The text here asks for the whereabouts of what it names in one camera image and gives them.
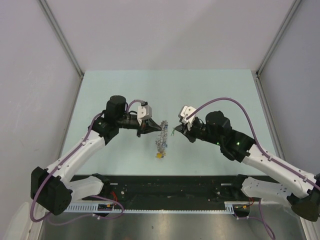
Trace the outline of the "metal keyring disc with keys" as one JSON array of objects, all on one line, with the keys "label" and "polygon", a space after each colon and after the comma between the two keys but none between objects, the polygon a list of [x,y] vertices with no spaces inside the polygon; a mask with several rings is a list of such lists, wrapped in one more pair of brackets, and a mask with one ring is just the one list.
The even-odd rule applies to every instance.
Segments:
[{"label": "metal keyring disc with keys", "polygon": [[162,159],[166,156],[166,149],[168,147],[167,138],[168,138],[168,121],[163,120],[160,124],[161,131],[155,140],[155,145],[157,149],[157,153],[155,157],[157,159]]}]

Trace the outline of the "green tagged key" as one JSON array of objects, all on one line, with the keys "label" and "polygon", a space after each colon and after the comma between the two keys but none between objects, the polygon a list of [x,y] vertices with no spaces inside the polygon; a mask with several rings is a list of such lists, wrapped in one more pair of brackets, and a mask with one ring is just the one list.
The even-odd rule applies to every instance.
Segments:
[{"label": "green tagged key", "polygon": [[174,136],[175,135],[175,128],[172,129],[170,136]]}]

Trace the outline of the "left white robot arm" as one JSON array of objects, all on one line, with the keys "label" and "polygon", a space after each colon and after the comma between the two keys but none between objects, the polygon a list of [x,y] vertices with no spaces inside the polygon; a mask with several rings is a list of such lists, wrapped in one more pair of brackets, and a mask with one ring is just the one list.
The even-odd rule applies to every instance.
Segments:
[{"label": "left white robot arm", "polygon": [[69,152],[46,168],[36,167],[32,171],[31,214],[36,204],[57,216],[72,201],[90,196],[105,200],[110,196],[110,180],[99,173],[76,181],[72,178],[121,129],[135,130],[137,137],[161,131],[162,128],[152,119],[152,108],[146,101],[140,100],[139,103],[137,111],[132,113],[129,112],[130,104],[124,96],[111,96],[105,110],[93,118],[86,134]]}]

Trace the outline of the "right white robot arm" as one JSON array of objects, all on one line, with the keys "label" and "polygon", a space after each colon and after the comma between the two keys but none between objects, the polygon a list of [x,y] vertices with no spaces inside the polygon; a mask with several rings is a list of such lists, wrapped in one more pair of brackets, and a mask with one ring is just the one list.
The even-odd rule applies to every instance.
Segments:
[{"label": "right white robot arm", "polygon": [[274,182],[238,175],[230,188],[231,196],[266,199],[290,207],[299,217],[316,222],[320,215],[320,177],[299,169],[262,148],[252,137],[234,130],[221,111],[195,116],[195,108],[184,106],[178,114],[180,125],[175,131],[191,143],[202,140],[220,147],[231,161],[251,166],[271,177]]}]

